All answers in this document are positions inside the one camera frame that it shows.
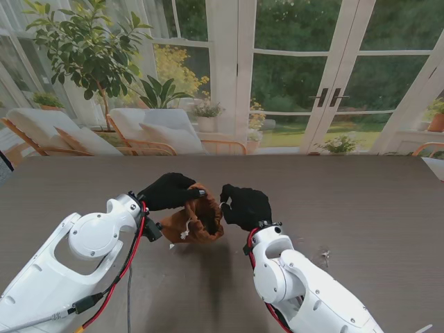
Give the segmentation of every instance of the gray table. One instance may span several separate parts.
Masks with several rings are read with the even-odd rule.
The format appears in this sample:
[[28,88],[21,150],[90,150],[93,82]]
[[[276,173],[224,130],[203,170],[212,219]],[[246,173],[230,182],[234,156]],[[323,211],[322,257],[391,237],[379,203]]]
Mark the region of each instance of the gray table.
[[[296,248],[311,256],[330,247],[330,274],[386,333],[430,323],[431,333],[443,332],[444,184],[414,157],[32,157],[0,187],[0,289],[68,214],[103,212],[108,198],[167,171],[215,194],[227,182],[261,189]],[[133,332],[281,332],[255,293],[245,238],[231,225],[209,246],[169,250],[166,239],[143,241],[134,263]],[[66,244],[58,256],[83,273],[93,269],[71,258]],[[126,279],[90,331],[126,331]]]

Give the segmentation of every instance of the white plastic casing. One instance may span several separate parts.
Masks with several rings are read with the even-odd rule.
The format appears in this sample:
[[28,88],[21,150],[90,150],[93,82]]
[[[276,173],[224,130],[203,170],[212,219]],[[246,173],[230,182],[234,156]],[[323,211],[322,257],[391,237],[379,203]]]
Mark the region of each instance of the white plastic casing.
[[256,290],[280,311],[293,332],[383,333],[352,293],[294,250],[280,227],[259,231],[253,245]]
[[[116,200],[108,201],[106,220],[110,225],[115,224],[116,227],[110,228],[109,225],[95,224],[84,229],[94,232],[100,238],[100,242],[104,244],[103,239],[109,239],[112,232],[119,235],[120,228],[134,230],[136,228],[135,219],[140,213],[137,206],[131,209],[134,201],[129,196],[120,196]],[[66,217],[62,223],[54,230],[52,235],[45,241],[42,247],[35,253],[32,259],[17,274],[14,280],[8,285],[6,290],[0,297],[0,331],[9,327],[22,325],[24,323],[50,316],[62,309],[68,309],[72,304],[88,296],[94,292],[96,285],[102,280],[105,274],[112,267],[117,255],[120,253],[123,243],[119,241],[118,236],[114,238],[112,234],[112,247],[107,242],[106,246],[97,247],[96,250],[108,251],[108,255],[99,264],[96,270],[89,275],[79,274],[70,268],[61,264],[54,254],[56,246],[59,242],[74,230],[82,230],[78,227],[78,222],[82,220],[81,216],[73,213]],[[87,225],[91,219],[85,219],[83,226]],[[101,237],[99,229],[94,226],[101,225],[107,237]],[[76,249],[78,254],[85,259],[88,256],[83,255],[83,251],[88,246],[96,246],[93,239],[85,237],[86,244],[82,246],[71,246]],[[75,316],[71,315],[66,318],[51,321],[20,330],[23,333],[61,333],[66,332],[66,328],[72,322]]]
[[135,230],[139,205],[129,196],[108,200],[107,214],[82,216],[69,233],[69,247],[81,259],[107,255],[119,241],[120,231]]

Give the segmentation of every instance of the flower pot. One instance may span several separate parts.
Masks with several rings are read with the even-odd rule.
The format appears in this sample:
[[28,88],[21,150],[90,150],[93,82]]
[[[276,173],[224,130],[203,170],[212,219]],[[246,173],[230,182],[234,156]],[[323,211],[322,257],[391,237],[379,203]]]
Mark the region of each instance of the flower pot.
[[260,141],[247,141],[247,154],[253,154],[259,148]]
[[444,130],[444,113],[437,113],[430,123],[429,132],[442,132]]
[[428,129],[428,127],[430,126],[430,121],[421,121],[418,126],[417,126],[417,130],[420,131],[425,131]]
[[57,106],[47,106],[47,105],[40,104],[40,107],[42,110],[62,111],[62,109],[58,108]]
[[199,132],[214,133],[216,132],[216,119],[207,117],[197,117]]

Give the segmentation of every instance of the door handle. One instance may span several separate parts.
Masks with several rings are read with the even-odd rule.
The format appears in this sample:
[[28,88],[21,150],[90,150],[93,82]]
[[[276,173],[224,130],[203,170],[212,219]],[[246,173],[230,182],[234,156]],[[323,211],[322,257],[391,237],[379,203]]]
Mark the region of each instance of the door handle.
[[309,99],[319,99],[318,107],[321,108],[324,105],[325,97],[327,97],[328,88],[322,89],[320,96],[308,96]]
[[339,97],[340,93],[341,93],[341,88],[336,88],[334,90],[333,98],[332,98],[332,101],[330,102],[330,107],[334,107],[335,104],[336,104],[336,101],[338,99],[349,99],[350,98],[350,96],[341,96],[341,97]]

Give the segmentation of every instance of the wire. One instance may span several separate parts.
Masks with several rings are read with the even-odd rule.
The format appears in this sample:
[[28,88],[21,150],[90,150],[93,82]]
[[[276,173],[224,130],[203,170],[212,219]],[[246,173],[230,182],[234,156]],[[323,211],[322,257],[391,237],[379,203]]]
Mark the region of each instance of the wire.
[[80,326],[77,330],[77,332],[83,332],[84,329],[86,329],[88,326],[90,326],[103,312],[103,310],[106,308],[106,305],[111,299],[112,293],[114,293],[114,289],[117,286],[117,283],[119,283],[120,279],[126,274],[128,269],[131,266],[131,263],[133,262],[134,256],[137,252],[137,248],[139,247],[140,239],[142,238],[142,233],[144,231],[145,226],[145,211],[146,211],[146,205],[142,202],[142,220],[140,223],[140,226],[138,228],[138,232],[136,232],[135,238],[133,239],[133,243],[131,244],[130,252],[128,253],[128,256],[125,260],[125,263],[123,264],[118,276],[114,279],[112,284],[103,292],[103,294],[107,294],[105,300],[103,301],[103,304],[100,306],[100,309],[91,317],[88,319],[82,326]]
[[[260,230],[260,228],[255,228],[253,230],[251,230],[250,234],[248,234],[247,237],[247,246],[249,248],[252,248],[253,246],[253,235],[258,232]],[[256,267],[256,259],[255,256],[253,255],[253,252],[250,251],[248,254],[249,258],[250,258],[250,262],[251,262],[251,266],[253,268],[253,270]],[[273,306],[269,303],[265,303],[266,308],[268,309],[268,311],[270,312],[270,314],[273,316],[273,318],[279,323],[280,327],[282,327],[282,329],[286,332],[286,333],[293,333],[293,331],[291,331],[287,326],[285,326],[285,324],[279,319],[278,315],[276,314]]]
[[131,278],[133,277],[133,266],[130,265],[130,275],[128,276],[128,300],[127,300],[127,309],[128,309],[128,333],[131,333]]
[[62,319],[65,317],[68,317],[68,315],[72,314],[72,311],[69,311],[68,309],[63,309],[62,311],[56,312],[50,316],[41,318],[41,319],[37,319],[35,321],[29,321],[25,324],[22,325],[18,325],[15,327],[11,327],[11,328],[7,328],[6,330],[1,330],[0,333],[11,333],[11,332],[17,332],[19,330],[22,330],[24,328],[27,327],[31,327],[31,326],[35,326],[35,325],[39,325],[39,324],[43,324],[46,323],[48,321],[56,321],[58,319]]

